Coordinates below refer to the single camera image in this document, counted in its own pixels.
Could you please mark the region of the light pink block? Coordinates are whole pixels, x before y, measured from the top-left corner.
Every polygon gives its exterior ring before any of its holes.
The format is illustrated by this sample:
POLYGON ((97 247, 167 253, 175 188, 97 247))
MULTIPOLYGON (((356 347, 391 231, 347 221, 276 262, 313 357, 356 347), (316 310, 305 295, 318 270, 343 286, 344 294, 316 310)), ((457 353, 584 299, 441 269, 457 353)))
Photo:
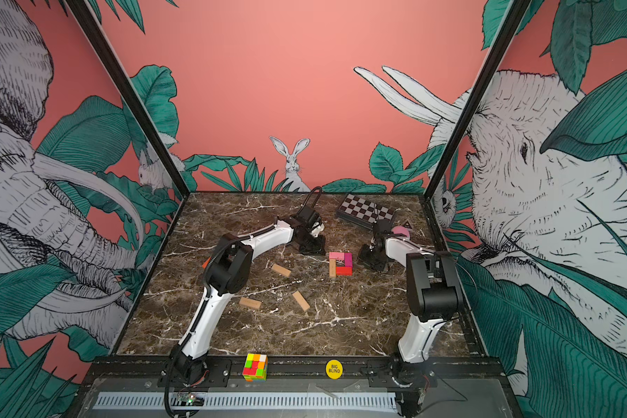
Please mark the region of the light pink block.
POLYGON ((330 252, 328 258, 334 261, 345 261, 346 254, 340 252, 330 252))

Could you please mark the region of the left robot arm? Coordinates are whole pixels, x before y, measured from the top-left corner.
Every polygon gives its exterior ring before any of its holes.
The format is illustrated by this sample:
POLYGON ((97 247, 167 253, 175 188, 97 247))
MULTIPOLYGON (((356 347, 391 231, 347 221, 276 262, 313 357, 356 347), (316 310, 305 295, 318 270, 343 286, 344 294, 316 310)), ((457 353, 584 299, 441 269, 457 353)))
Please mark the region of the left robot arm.
POLYGON ((223 235, 202 273, 204 294, 185 334, 172 348, 158 384, 191 387, 201 383, 212 335, 231 298, 247 284, 253 260, 265 252, 296 243, 303 254, 324 254, 324 224, 316 212, 278 218, 271 226, 243 236, 223 235))

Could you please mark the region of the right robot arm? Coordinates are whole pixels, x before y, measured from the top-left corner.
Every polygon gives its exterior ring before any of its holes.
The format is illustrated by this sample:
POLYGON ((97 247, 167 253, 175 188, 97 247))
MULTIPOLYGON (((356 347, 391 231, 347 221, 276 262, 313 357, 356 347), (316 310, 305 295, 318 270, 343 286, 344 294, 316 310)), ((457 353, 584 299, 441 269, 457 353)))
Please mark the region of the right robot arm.
POLYGON ((384 271, 390 262, 404 266, 409 324, 384 372, 400 388, 428 385, 425 366, 435 338, 463 309, 455 261, 447 252, 428 250, 397 233, 386 219, 373 224, 373 238, 362 246, 359 261, 376 272, 384 271))

